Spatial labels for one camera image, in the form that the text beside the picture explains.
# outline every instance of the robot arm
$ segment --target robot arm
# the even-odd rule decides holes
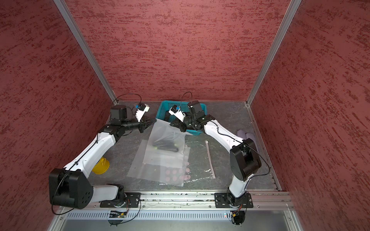
[[[127,119],[127,108],[115,105],[111,108],[111,118],[94,140],[63,169],[54,169],[49,175],[49,195],[52,205],[82,209],[88,203],[113,200],[120,207],[124,204],[125,194],[120,185],[91,186],[87,178],[104,153],[112,147],[127,131],[138,129],[143,133],[156,122],[144,113],[149,106],[139,103],[134,119]]]
[[[255,152],[256,146],[251,139],[243,140],[224,128],[211,115],[205,115],[198,101],[188,103],[189,113],[182,116],[180,108],[170,114],[177,118],[170,124],[182,132],[187,129],[202,131],[217,140],[230,153],[230,166],[234,174],[228,188],[228,202],[231,206],[239,206],[246,192],[248,181],[261,167],[261,160]]]

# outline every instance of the red textured wall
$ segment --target red textured wall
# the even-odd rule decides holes
[[[116,95],[246,100],[290,0],[66,0]]]
[[[0,2],[0,227],[46,230],[48,175],[107,121],[110,99],[52,0]]]
[[[370,230],[370,3],[303,0],[252,110],[304,230]]]

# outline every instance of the white stick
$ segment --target white stick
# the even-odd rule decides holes
[[[209,153],[209,147],[208,147],[208,140],[206,140],[206,146],[207,146],[207,153],[208,153],[208,159],[209,159],[209,165],[211,166],[211,171],[212,171],[212,177],[215,179],[215,172],[213,171],[212,163],[211,163],[211,155]]]

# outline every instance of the plastic basket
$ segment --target plastic basket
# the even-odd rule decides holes
[[[165,115],[166,111],[170,110],[172,108],[172,106],[174,106],[174,105],[179,106],[183,112],[188,112],[189,111],[188,103],[189,102],[181,102],[181,105],[180,105],[180,101],[165,100],[159,106],[157,116],[155,118],[164,120],[164,115]],[[204,113],[207,114],[207,106],[204,103],[201,103],[201,107],[202,107]],[[174,115],[171,115],[168,122],[171,123],[175,118],[176,117]],[[197,135],[202,133],[202,132],[198,132],[196,130],[190,130],[190,129],[187,129],[186,131],[189,132],[190,134],[194,135],[194,136],[197,136]]]

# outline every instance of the yellow object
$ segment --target yellow object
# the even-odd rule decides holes
[[[102,157],[100,158],[99,162],[94,166],[92,171],[95,174],[100,175],[106,172],[108,168],[109,168],[109,161],[106,158]]]

